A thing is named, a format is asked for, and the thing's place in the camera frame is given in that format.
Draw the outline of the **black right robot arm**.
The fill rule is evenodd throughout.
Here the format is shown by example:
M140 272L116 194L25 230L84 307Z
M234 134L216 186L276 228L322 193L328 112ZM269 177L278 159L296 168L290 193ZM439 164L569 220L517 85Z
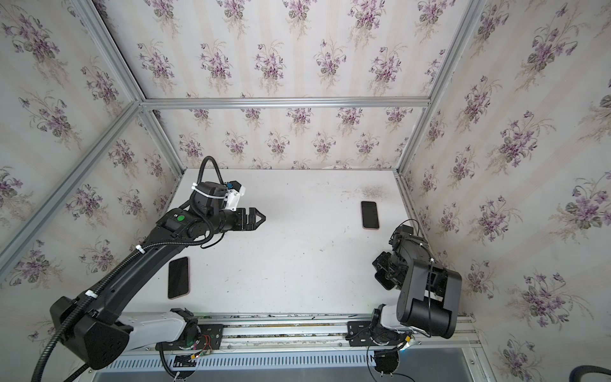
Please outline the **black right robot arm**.
M391 250L372 262L376 281L387 291L399 291L396 304L375 308L372 331L450 339L458 324L462 278L434 259L429 243L411 222L415 220L394 229Z

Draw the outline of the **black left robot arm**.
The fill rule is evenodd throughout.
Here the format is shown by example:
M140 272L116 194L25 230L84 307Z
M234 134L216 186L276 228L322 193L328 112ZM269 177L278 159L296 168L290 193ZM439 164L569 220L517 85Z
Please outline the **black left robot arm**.
M105 277L74 299L61 297L50 308L55 328L47 341L31 379L40 381L57 344L76 355L84 364L73 372L73 381L87 369L109 366L124 352L155 344L173 344L192 349L202 334L197 318L187 309L172 309L159 314L125 316L128 303L176 255L189 247L211 247L215 235L226 232L255 231L265 222L256 208L240 208L245 187L238 181L204 181L205 157L192 184L189 199L168 210L143 243L110 270Z

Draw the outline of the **phone in pink case far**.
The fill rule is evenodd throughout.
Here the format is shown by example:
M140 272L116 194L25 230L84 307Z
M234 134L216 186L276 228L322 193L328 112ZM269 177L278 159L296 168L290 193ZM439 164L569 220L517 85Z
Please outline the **phone in pink case far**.
M380 228L377 203L369 201L361 202L361 220L364 229L377 230Z

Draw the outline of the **white ventilated strip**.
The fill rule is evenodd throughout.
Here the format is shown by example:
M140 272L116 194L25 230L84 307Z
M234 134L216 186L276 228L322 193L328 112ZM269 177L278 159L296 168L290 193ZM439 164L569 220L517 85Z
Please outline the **white ventilated strip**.
M175 356L166 358L170 369L183 371L321 369L344 367L373 367L373 354L357 351L316 351L285 353L217 353L195 361L180 362ZM102 369L102 372L162 372L159 356L124 356Z

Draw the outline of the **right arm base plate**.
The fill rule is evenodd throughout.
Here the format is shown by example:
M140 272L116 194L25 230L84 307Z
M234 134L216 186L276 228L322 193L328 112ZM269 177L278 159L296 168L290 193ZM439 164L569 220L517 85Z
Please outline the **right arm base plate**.
M411 339L407 333L390 330L380 324L373 324L371 321L350 321L347 323L345 340L350 347L396 347Z

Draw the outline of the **aluminium rail front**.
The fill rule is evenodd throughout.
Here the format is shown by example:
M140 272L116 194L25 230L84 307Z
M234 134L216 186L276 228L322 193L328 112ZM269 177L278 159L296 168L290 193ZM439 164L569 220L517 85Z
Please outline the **aluminium rail front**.
M178 325L171 323L171 312L129 312L120 323L132 326L135 339L131 352L153 352L157 343L178 340ZM270 353L297 351L362 350L350 347L345 340L347 323L372 321L365 315L194 315L196 324L224 325L218 350L197 352L168 351L167 353Z

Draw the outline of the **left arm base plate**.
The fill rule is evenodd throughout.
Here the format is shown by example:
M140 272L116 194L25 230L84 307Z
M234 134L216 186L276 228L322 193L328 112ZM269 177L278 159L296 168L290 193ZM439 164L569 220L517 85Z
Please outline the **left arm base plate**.
M156 350L163 349L168 351L208 351L218 350L221 347L223 338L224 325L209 324L189 326L186 332L182 334L178 340L174 342L157 343Z

